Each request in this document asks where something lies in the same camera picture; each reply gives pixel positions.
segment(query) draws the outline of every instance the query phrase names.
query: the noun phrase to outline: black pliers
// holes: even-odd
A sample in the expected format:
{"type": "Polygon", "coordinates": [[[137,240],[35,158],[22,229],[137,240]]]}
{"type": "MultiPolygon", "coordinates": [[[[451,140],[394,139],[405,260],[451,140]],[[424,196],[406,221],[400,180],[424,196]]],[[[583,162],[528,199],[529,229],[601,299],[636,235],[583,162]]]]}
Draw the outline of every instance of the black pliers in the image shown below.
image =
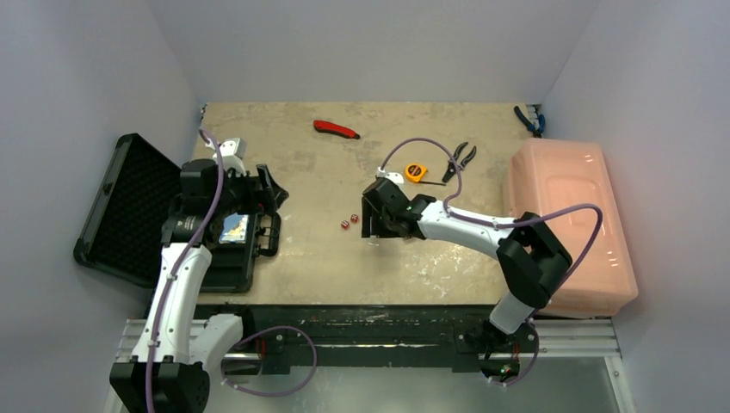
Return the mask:
{"type": "MultiPolygon", "coordinates": [[[[459,146],[456,146],[456,151],[454,151],[454,160],[459,161],[459,156],[461,155],[461,152],[464,151],[464,148],[469,145],[468,142],[462,142],[459,144],[459,146]]],[[[443,178],[441,178],[441,182],[446,183],[451,179],[452,176],[456,174],[456,168],[459,168],[459,170],[464,170],[464,168],[467,167],[467,163],[472,162],[472,159],[477,155],[477,147],[475,146],[472,148],[471,151],[459,162],[459,164],[454,164],[449,159],[449,166],[446,169],[446,172],[443,174],[443,178]]]]}
{"type": "Polygon", "coordinates": [[[520,119],[520,121],[527,127],[527,130],[532,132],[532,136],[535,138],[542,138],[542,133],[545,132],[545,116],[538,115],[537,116],[537,126],[535,126],[534,123],[530,122],[529,119],[523,114],[523,111],[520,110],[519,106],[515,106],[515,114],[517,115],[517,118],[520,119]]]}

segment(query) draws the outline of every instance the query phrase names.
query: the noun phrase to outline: wooden table surface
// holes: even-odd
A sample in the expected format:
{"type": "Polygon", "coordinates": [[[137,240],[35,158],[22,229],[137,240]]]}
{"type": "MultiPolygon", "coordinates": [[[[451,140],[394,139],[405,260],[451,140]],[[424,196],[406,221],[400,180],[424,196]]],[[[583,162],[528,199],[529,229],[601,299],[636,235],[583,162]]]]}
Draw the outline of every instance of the wooden table surface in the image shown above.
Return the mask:
{"type": "MultiPolygon", "coordinates": [[[[340,222],[360,215],[361,193],[376,168],[399,142],[436,139],[451,151],[461,142],[478,147],[463,172],[462,195],[451,205],[502,215],[501,182],[510,157],[529,133],[514,104],[420,102],[235,102],[209,103],[203,125],[220,141],[243,138],[244,163],[255,172],[266,163],[290,196],[279,210],[281,244],[276,257],[259,257],[248,293],[205,293],[199,304],[495,304],[506,291],[499,265],[459,245],[418,239],[363,239],[360,224],[340,222]],[[350,127],[360,140],[317,133],[315,119],[350,127]]],[[[194,157],[210,157],[198,140],[194,157]]],[[[412,143],[387,169],[407,163],[429,168],[440,181],[446,156],[434,145],[412,143]]],[[[443,199],[456,190],[407,182],[409,197],[443,199]]]]}

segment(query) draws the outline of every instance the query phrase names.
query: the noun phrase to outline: orange storage box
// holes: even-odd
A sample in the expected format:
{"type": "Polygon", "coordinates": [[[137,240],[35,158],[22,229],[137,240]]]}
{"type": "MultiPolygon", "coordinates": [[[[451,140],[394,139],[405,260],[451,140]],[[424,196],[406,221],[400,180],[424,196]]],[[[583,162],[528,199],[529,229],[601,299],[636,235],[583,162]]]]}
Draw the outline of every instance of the orange storage box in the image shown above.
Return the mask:
{"type": "MultiPolygon", "coordinates": [[[[590,202],[603,210],[603,228],[571,278],[542,313],[562,317],[613,316],[638,290],[613,191],[598,144],[529,139],[512,157],[503,185],[505,211],[545,215],[590,202]]],[[[547,222],[575,260],[596,224],[581,210],[547,222]]]]}

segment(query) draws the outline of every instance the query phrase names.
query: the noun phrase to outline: red utility knife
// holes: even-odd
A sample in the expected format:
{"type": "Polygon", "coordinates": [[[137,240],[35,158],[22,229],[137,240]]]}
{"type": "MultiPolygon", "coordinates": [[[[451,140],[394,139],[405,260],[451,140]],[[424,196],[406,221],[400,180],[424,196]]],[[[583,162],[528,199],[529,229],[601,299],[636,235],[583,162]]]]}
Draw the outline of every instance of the red utility knife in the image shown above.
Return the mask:
{"type": "Polygon", "coordinates": [[[332,122],[327,122],[325,120],[315,120],[314,121],[314,130],[317,132],[322,133],[331,133],[333,135],[342,136],[346,139],[359,139],[360,135],[357,134],[352,129],[349,129],[344,126],[339,126],[337,124],[334,124],[332,122]]]}

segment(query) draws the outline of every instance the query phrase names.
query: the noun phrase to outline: pliers handle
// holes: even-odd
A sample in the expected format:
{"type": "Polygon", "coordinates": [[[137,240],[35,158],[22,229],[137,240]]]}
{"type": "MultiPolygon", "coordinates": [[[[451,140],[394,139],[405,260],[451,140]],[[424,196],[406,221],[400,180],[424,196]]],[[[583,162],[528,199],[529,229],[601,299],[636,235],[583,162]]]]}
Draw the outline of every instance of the pliers handle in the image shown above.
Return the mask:
{"type": "Polygon", "coordinates": [[[537,116],[537,127],[535,124],[530,122],[529,119],[523,114],[519,106],[515,106],[515,114],[517,118],[527,127],[527,130],[532,132],[532,136],[535,138],[542,138],[542,133],[545,132],[545,116],[540,114],[537,116]]]}

